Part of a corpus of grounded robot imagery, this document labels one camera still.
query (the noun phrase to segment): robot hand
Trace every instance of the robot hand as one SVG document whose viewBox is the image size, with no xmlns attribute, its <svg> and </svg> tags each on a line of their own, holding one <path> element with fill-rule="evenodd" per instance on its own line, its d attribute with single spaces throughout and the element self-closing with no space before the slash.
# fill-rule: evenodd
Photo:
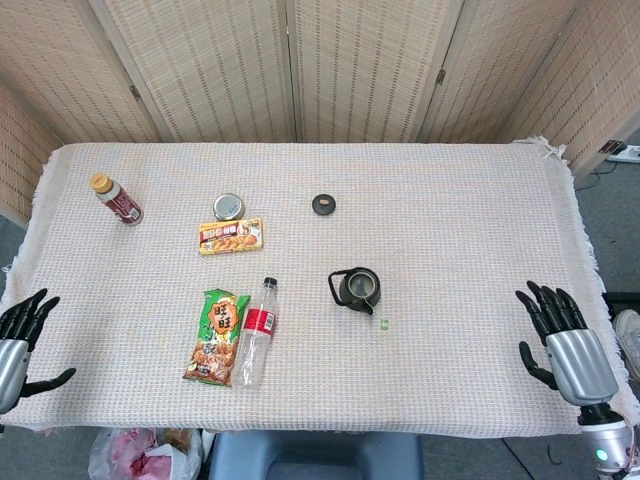
<svg viewBox="0 0 640 480">
<path fill-rule="evenodd" d="M 640 476 L 633 427 L 607 403 L 618 384 L 598 337 L 582 318 L 575 300 L 562 289 L 555 292 L 527 282 L 537 304 L 527 294 L 516 296 L 529 312 L 533 326 L 546 347 L 552 372 L 540 368 L 526 342 L 520 342 L 520 357 L 529 374 L 580 407 L 578 424 L 605 478 Z"/>
<path fill-rule="evenodd" d="M 47 290 L 42 289 L 0 317 L 0 415 L 13 409 L 20 397 L 58 388 L 76 373 L 75 368 L 69 368 L 53 380 L 26 383 L 31 352 L 47 315 L 60 301 L 54 297 L 38 308 L 46 295 Z"/>
</svg>

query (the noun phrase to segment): red bottle label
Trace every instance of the red bottle label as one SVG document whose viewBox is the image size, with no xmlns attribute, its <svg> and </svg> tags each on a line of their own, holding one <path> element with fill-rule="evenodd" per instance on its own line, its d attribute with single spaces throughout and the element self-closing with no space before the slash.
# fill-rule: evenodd
<svg viewBox="0 0 640 480">
<path fill-rule="evenodd" d="M 273 313 L 259 308 L 251 308 L 247 314 L 247 320 L 244 322 L 244 328 L 271 335 L 275 322 L 276 316 Z"/>
<path fill-rule="evenodd" d="M 124 188 L 121 188 L 113 199 L 107 200 L 104 204 L 113 210 L 116 217 L 123 223 L 136 223 L 142 215 L 142 209 L 134 202 Z"/>
</svg>

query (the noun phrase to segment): plastic bottle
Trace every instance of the plastic bottle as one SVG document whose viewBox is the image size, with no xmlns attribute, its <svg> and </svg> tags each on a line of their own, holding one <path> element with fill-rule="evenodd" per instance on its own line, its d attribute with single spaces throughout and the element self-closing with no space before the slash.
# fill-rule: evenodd
<svg viewBox="0 0 640 480">
<path fill-rule="evenodd" d="M 138 225 L 144 216 L 140 206 L 124 191 L 118 182 L 106 173 L 96 173 L 90 180 L 96 197 L 109 207 L 116 217 L 127 225 Z"/>
<path fill-rule="evenodd" d="M 275 278 L 265 278 L 262 300 L 249 308 L 231 371 L 232 387 L 258 388 L 260 385 L 271 334 L 278 318 L 277 284 Z"/>
</svg>

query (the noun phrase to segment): folding screen panel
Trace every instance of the folding screen panel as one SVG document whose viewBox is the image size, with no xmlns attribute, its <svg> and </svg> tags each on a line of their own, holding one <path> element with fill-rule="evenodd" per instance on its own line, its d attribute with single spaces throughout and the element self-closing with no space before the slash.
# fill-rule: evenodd
<svg viewBox="0 0 640 480">
<path fill-rule="evenodd" d="M 103 4 L 175 141 L 295 140 L 283 4 Z"/>
<path fill-rule="evenodd" d="M 156 140 L 87 8 L 81 0 L 0 0 L 0 75 L 67 142 Z"/>
<path fill-rule="evenodd" d="M 420 141 L 495 142 L 576 0 L 465 2 Z"/>
<path fill-rule="evenodd" d="M 0 82 L 0 214 L 22 226 L 42 164 L 60 141 Z"/>
<path fill-rule="evenodd" d="M 414 141 L 457 0 L 290 0 L 294 96 L 305 142 Z"/>
<path fill-rule="evenodd" d="M 501 139 L 545 135 L 567 145 L 574 174 L 584 176 L 611 139 L 640 126 L 640 22 L 636 0 L 588 0 L 576 12 Z"/>
</svg>

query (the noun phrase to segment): yellow food box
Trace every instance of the yellow food box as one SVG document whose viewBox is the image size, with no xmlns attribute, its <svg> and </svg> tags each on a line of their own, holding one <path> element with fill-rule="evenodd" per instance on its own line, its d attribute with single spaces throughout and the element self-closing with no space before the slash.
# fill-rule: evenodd
<svg viewBox="0 0 640 480">
<path fill-rule="evenodd" d="M 202 255 L 262 250 L 262 220 L 201 223 L 199 240 Z"/>
</svg>

